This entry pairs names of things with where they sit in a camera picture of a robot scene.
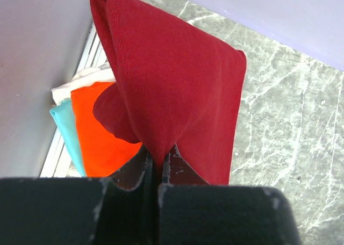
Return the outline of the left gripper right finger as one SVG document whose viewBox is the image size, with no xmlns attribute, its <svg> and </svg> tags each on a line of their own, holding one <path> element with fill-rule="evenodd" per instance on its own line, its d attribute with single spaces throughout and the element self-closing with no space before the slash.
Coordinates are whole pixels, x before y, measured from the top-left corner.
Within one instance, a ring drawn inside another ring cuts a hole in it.
<svg viewBox="0 0 344 245">
<path fill-rule="evenodd" d="M 188 162 L 184 160 L 177 147 L 174 145 L 164 159 L 162 168 L 162 183 L 172 185 L 208 185 Z"/>
</svg>

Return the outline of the dark red t shirt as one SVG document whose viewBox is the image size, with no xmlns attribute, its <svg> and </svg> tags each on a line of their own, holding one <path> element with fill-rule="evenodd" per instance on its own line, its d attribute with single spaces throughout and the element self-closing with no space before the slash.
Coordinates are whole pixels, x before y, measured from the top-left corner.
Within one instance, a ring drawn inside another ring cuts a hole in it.
<svg viewBox="0 0 344 245">
<path fill-rule="evenodd" d="M 228 184 L 244 52 L 141 0 L 90 0 L 115 76 L 93 114 L 142 143 L 158 171 L 173 146 L 210 184 Z"/>
</svg>

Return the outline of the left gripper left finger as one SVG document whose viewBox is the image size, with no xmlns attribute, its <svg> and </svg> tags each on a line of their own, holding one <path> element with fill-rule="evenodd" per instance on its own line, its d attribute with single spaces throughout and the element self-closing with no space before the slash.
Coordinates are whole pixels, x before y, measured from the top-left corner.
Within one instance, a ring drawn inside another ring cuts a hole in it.
<svg viewBox="0 0 344 245">
<path fill-rule="evenodd" d="M 122 167 L 109 175 L 117 187 L 124 191 L 134 191 L 144 181 L 146 174 L 151 174 L 153 161 L 145 146 L 129 159 Z"/>
</svg>

